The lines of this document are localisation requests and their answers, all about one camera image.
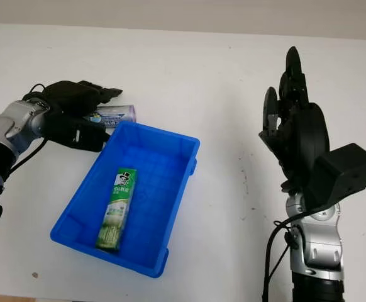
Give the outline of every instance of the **robotic hand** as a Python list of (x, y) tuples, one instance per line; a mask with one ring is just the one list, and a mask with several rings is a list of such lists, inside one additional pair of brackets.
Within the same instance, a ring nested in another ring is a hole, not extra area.
[(268, 89), (259, 135), (287, 178), (281, 186), (289, 194), (289, 218), (276, 224), (267, 244), (263, 302), (268, 302), (269, 281), (284, 255), (270, 272), (272, 242), (283, 228), (291, 248), (293, 301), (344, 301), (338, 202), (366, 188), (366, 151), (355, 143), (330, 151), (323, 112), (309, 103), (295, 47), (287, 53), (279, 97), (273, 87)]
[[(122, 90), (102, 88), (86, 81), (60, 81), (44, 87), (42, 92), (33, 91), (39, 85), (0, 114), (0, 194), (10, 173), (37, 153), (47, 140), (99, 152), (109, 138), (104, 125), (83, 117)], [(13, 166), (31, 142), (40, 137), (43, 137), (42, 144)]]

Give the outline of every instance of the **black cable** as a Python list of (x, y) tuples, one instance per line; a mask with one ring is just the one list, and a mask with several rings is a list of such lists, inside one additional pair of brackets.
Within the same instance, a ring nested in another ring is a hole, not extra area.
[(38, 87), (38, 86), (41, 86), (42, 88), (43, 88), (43, 90), (46, 88), (45, 87), (45, 85), (43, 85), (43, 84), (41, 84), (41, 83), (38, 83), (38, 84), (35, 84), (32, 88), (31, 88), (31, 90), (30, 90), (30, 93), (36, 88), (36, 87)]
[(279, 257), (279, 259), (278, 259), (278, 261), (277, 261), (276, 265), (274, 266), (274, 268), (271, 270), (271, 273), (270, 273), (270, 275), (269, 275), (269, 281), (271, 280), (272, 275), (274, 275), (275, 271), (277, 270), (277, 268), (278, 268), (279, 264), (281, 263), (281, 261), (282, 261), (282, 259), (284, 258), (284, 256), (285, 256), (286, 252), (288, 251), (288, 249), (289, 249), (289, 244), (287, 244), (287, 245), (286, 245), (285, 250), (282, 252), (282, 254), (281, 254), (281, 256)]
[[(275, 225), (276, 227), (277, 227), (277, 226), (279, 226), (280, 224), (281, 224), (281, 221), (279, 221), (279, 220), (274, 220), (274, 225)], [(286, 229), (286, 232), (287, 232), (287, 233), (290, 233), (290, 232), (291, 232), (291, 228), (289, 228), (288, 226), (284, 226), (283, 228), (285, 228), (285, 229)], [(279, 259), (278, 259), (278, 261), (277, 261), (276, 265), (275, 265), (275, 266), (274, 266), (274, 268), (271, 270), (271, 273), (270, 273), (270, 275), (269, 275), (269, 280), (271, 280), (272, 275), (274, 275), (275, 271), (277, 270), (277, 268), (278, 268), (279, 264), (281, 263), (281, 261), (282, 261), (282, 259), (284, 258), (284, 256), (285, 256), (286, 252), (288, 251), (288, 249), (289, 249), (289, 244), (287, 244), (287, 246), (286, 246), (285, 250), (283, 251), (283, 253), (282, 253), (282, 254), (281, 254), (281, 256), (279, 257)]]
[(323, 211), (325, 208), (326, 207), (322, 206), (318, 209), (313, 209), (311, 211), (306, 211), (304, 213), (289, 217), (289, 218), (285, 219), (283, 222), (276, 224), (275, 229), (272, 230), (269, 241), (267, 242), (267, 248), (265, 249), (264, 283), (263, 283), (263, 295), (262, 295), (263, 302), (269, 301), (271, 248), (272, 248), (272, 243), (274, 241), (275, 236), (278, 234), (278, 232), (281, 229), (283, 229), (283, 228), (287, 229), (288, 228), (287, 225), (290, 224), (291, 222), (302, 219), (309, 215), (313, 215), (317, 212)]
[(18, 169), (19, 167), (21, 167), (23, 164), (25, 164), (25, 162), (27, 162), (28, 160), (30, 160), (32, 158), (32, 156), (34, 156), (36, 153), (38, 153), (47, 143), (47, 139), (44, 138), (42, 143), (40, 143), (39, 146), (37, 146), (36, 149), (34, 149), (34, 151), (32, 151), (31, 153), (28, 154), (28, 156), (26, 156), (23, 160), (21, 160), (19, 163), (17, 163), (14, 167), (11, 168), (11, 170), (9, 171), (9, 173), (13, 173), (16, 169)]

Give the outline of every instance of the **toothpaste box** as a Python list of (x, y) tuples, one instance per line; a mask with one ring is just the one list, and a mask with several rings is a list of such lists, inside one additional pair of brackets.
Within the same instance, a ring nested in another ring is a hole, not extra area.
[(103, 218), (102, 227), (96, 242), (100, 249), (118, 250), (131, 197), (136, 183), (137, 171), (119, 168), (114, 181), (112, 194)]

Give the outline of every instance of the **blue plastic tray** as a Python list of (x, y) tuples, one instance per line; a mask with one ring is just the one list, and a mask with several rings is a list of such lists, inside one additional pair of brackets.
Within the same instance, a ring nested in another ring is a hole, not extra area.
[[(72, 249), (159, 277), (199, 140), (122, 121), (66, 207), (50, 238)], [(119, 252), (95, 248), (118, 168), (138, 171)]]

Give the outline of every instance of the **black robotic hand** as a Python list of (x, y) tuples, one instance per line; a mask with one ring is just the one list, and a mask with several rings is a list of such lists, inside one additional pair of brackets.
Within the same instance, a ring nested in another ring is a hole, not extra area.
[(103, 88), (90, 82), (60, 81), (30, 92), (24, 100), (40, 98), (49, 106), (42, 125), (42, 137), (62, 145), (89, 151), (101, 151), (109, 138), (104, 125), (85, 120), (100, 103), (107, 103), (122, 93), (115, 88)]

